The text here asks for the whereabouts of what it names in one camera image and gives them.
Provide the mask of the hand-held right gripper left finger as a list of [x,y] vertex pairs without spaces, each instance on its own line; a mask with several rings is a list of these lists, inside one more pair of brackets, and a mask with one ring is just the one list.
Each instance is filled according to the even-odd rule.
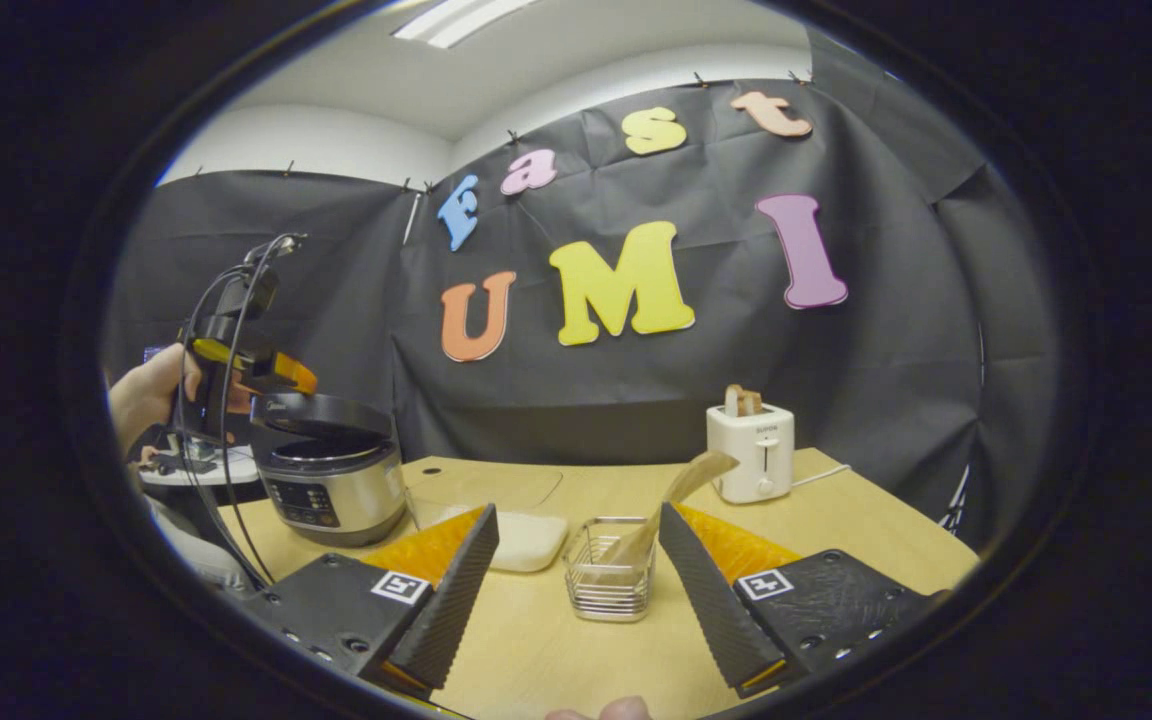
[[324,553],[242,607],[312,661],[426,700],[447,682],[499,538],[497,506],[476,506],[364,559]]

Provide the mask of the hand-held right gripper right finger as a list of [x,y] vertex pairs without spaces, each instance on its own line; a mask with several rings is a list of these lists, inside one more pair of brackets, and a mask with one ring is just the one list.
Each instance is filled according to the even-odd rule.
[[945,596],[842,550],[796,556],[681,503],[660,507],[658,537],[723,683],[741,698],[858,661]]

